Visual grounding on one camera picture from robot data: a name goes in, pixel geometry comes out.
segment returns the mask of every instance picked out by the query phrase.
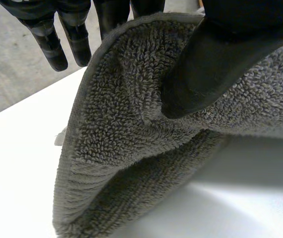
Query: concrete floor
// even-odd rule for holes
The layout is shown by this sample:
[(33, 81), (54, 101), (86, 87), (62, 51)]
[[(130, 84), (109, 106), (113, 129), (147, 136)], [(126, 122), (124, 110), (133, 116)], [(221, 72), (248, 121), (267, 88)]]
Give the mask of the concrete floor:
[[(166, 0), (165, 12), (194, 12), (196, 9), (195, 0)], [(57, 16), (55, 26), (68, 59), (68, 69), (63, 72), (51, 69), (29, 30), (0, 6), (0, 112), (80, 69)], [(101, 43), (93, 5), (86, 26), (93, 53)]]

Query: white table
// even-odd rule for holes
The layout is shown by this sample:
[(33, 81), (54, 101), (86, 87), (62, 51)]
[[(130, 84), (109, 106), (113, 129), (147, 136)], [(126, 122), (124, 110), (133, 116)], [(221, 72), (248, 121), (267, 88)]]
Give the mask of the white table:
[[(84, 71), (0, 113), (0, 237), (56, 237), (54, 140)], [(283, 237), (283, 140), (233, 140), (194, 180), (112, 237)]]

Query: towel fold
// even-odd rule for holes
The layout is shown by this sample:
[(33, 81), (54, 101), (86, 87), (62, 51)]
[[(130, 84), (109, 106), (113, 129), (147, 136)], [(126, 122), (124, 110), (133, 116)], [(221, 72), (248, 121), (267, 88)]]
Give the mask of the towel fold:
[(142, 17), (112, 31), (93, 55), (57, 140), (65, 135), (54, 197), (59, 237), (104, 238), (135, 220), (228, 134), (283, 138), (283, 47), (206, 109), (175, 120), (161, 114), (161, 79), (201, 19)]

